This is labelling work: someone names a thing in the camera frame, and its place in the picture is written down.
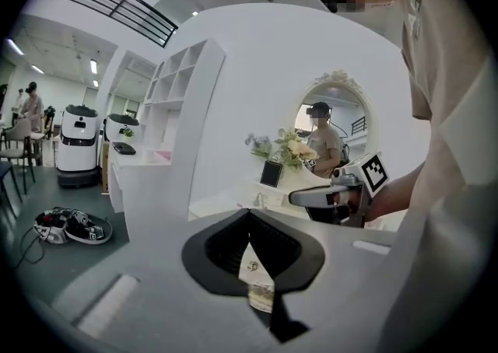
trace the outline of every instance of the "white cabinet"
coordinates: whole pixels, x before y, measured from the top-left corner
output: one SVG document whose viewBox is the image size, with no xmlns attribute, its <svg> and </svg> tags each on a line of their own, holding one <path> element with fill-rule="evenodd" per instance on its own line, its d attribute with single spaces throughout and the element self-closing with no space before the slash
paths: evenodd
<svg viewBox="0 0 498 353">
<path fill-rule="evenodd" d="M 137 153 L 110 148 L 110 199 L 124 211 L 131 241 L 152 227 L 187 221 L 198 146 L 225 56 L 207 39 L 168 57 L 149 84 Z"/>
</svg>

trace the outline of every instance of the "white service robot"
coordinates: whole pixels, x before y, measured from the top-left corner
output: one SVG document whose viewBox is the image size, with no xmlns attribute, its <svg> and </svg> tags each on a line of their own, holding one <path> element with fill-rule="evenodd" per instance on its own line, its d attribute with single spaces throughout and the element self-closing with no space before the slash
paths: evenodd
<svg viewBox="0 0 498 353">
<path fill-rule="evenodd" d="M 97 113 L 86 106 L 67 106 L 62 116 L 61 141 L 57 154 L 60 186 L 96 183 L 96 147 L 99 140 Z"/>
<path fill-rule="evenodd" d="M 104 128 L 104 138 L 108 142 L 121 142 L 127 129 L 133 132 L 131 140 L 135 141 L 140 133 L 139 120 L 129 115 L 109 114 Z"/>
</svg>

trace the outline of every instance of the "white shelf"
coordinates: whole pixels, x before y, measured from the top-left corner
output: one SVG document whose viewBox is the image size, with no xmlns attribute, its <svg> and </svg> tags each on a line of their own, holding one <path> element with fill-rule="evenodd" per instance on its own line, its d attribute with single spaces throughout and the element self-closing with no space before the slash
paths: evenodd
<svg viewBox="0 0 498 353">
<path fill-rule="evenodd" d="M 161 77 L 157 83 L 156 91 L 153 94 L 153 103 L 157 101 L 165 101 L 168 100 L 170 95 L 171 87 L 173 86 L 173 82 L 176 78 L 177 74 L 168 74 L 164 77 Z"/>
<path fill-rule="evenodd" d="M 195 67 L 189 67 L 181 70 L 177 73 L 177 77 L 174 80 L 173 88 L 171 89 L 169 100 L 183 99 L 187 93 L 188 83 L 192 77 L 192 72 Z"/>
<path fill-rule="evenodd" d="M 180 112 L 180 110 L 168 110 L 167 112 L 168 119 L 160 146 L 162 150 L 173 151 L 174 139 L 177 136 L 178 124 L 180 123 Z"/>
<path fill-rule="evenodd" d="M 163 69 L 161 76 L 173 74 L 176 71 L 178 71 L 178 69 L 180 68 L 181 62 L 184 60 L 184 56 L 186 53 L 187 53 L 187 49 L 183 49 L 182 51 L 179 51 L 178 53 L 171 56 L 166 61 L 166 65 Z"/>
<path fill-rule="evenodd" d="M 156 101 L 153 102 L 153 105 L 164 108 L 166 110 L 181 110 L 182 106 L 184 105 L 184 99 Z"/>
<path fill-rule="evenodd" d="M 161 75 L 161 71 L 163 70 L 165 64 L 166 64 L 165 61 L 163 61 L 161 64 L 159 64 L 159 67 L 157 68 L 156 72 L 154 72 L 154 78 L 153 79 L 159 78 L 159 75 Z"/>
<path fill-rule="evenodd" d="M 139 123 L 141 125 L 147 125 L 147 119 L 150 114 L 150 104 L 144 104 L 142 116 L 140 117 Z"/>
<path fill-rule="evenodd" d="M 187 49 L 180 68 L 189 68 L 197 64 L 197 60 L 202 53 L 202 49 L 204 49 L 205 42 L 206 41 L 203 40 L 202 42 L 199 42 L 198 44 Z"/>
<path fill-rule="evenodd" d="M 149 91 L 147 92 L 147 97 L 145 100 L 146 102 L 152 100 L 154 91 L 156 90 L 156 85 L 157 85 L 157 79 L 152 80 L 149 86 Z"/>
<path fill-rule="evenodd" d="M 145 100 L 148 106 L 144 107 L 141 117 L 141 124 L 146 125 L 143 129 L 144 147 L 173 152 L 181 113 L 187 108 L 184 107 L 187 93 L 189 90 L 204 92 L 205 78 L 214 88 L 216 79 L 213 79 L 209 65 L 214 64 L 213 67 L 219 71 L 220 54 L 208 40 L 203 40 L 178 51 L 157 67 L 154 75 L 159 78 L 153 80 L 149 87 Z M 198 65 L 203 65 L 200 67 L 203 71 L 195 72 Z"/>
<path fill-rule="evenodd" d="M 185 68 L 180 68 L 178 72 L 189 72 L 188 70 L 194 71 L 195 65 L 189 65 L 188 67 Z"/>
<path fill-rule="evenodd" d="M 148 150 L 144 149 L 142 157 L 140 158 L 140 165 L 170 165 L 171 153 L 161 150 Z"/>
</svg>

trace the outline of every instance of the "window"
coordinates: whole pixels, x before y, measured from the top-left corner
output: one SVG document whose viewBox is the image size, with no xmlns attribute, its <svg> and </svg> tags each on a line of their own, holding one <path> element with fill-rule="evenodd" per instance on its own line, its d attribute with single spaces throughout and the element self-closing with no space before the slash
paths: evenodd
<svg viewBox="0 0 498 353">
<path fill-rule="evenodd" d="M 95 109 L 96 93 L 96 89 L 86 88 L 85 97 L 83 97 L 83 105 Z"/>
<path fill-rule="evenodd" d="M 114 101 L 109 114 L 124 114 L 126 99 L 120 96 L 114 96 Z"/>
<path fill-rule="evenodd" d="M 302 129 L 303 131 L 311 131 L 310 116 L 306 114 L 306 109 L 310 107 L 306 104 L 302 105 L 296 115 L 295 129 Z"/>
<path fill-rule="evenodd" d="M 129 100 L 126 110 L 137 112 L 139 110 L 140 103 L 138 101 Z"/>
</svg>

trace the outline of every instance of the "woman standing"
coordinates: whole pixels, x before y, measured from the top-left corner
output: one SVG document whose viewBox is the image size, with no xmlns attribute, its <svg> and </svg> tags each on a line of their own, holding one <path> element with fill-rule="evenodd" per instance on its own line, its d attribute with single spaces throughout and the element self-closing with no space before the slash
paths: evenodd
<svg viewBox="0 0 498 353">
<path fill-rule="evenodd" d="M 37 83 L 31 82 L 26 88 L 26 93 L 30 98 L 24 102 L 19 118 L 28 118 L 31 121 L 31 131 L 42 132 L 41 120 L 44 115 L 44 105 L 37 95 Z"/>
</svg>

